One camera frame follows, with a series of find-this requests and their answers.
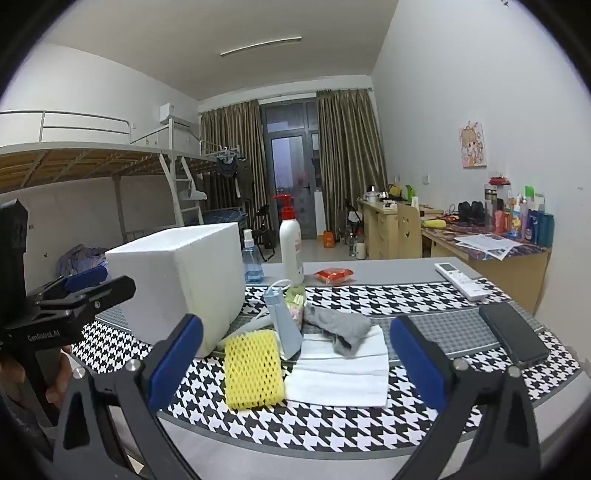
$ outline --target red lid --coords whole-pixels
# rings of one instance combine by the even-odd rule
[[[276,200],[285,201],[285,206],[281,209],[281,219],[293,220],[296,218],[296,209],[291,206],[291,195],[275,195],[273,198]]]

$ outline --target styrofoam box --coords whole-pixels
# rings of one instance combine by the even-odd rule
[[[197,356],[206,356],[242,308],[237,223],[171,228],[109,250],[106,259],[112,278],[127,275],[135,281],[135,295],[121,308],[135,337],[151,345],[193,313],[204,327]]]

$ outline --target black power bank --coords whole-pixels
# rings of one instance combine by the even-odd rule
[[[550,354],[540,337],[509,303],[483,305],[479,313],[519,368],[543,362]]]

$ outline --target ceiling light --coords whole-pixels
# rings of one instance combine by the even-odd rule
[[[269,40],[263,41],[260,43],[254,43],[253,45],[247,45],[246,47],[235,48],[234,50],[228,50],[220,53],[221,57],[225,57],[226,55],[230,55],[230,53],[236,53],[239,51],[250,50],[252,48],[263,47],[265,45],[279,45],[279,44],[286,44],[286,43],[299,43],[301,42],[301,37],[289,37],[289,38],[280,38],[279,40]]]

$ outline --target cartoon poster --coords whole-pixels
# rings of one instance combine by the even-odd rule
[[[468,122],[460,129],[460,145],[462,147],[462,167],[486,167],[484,135],[480,122]]]

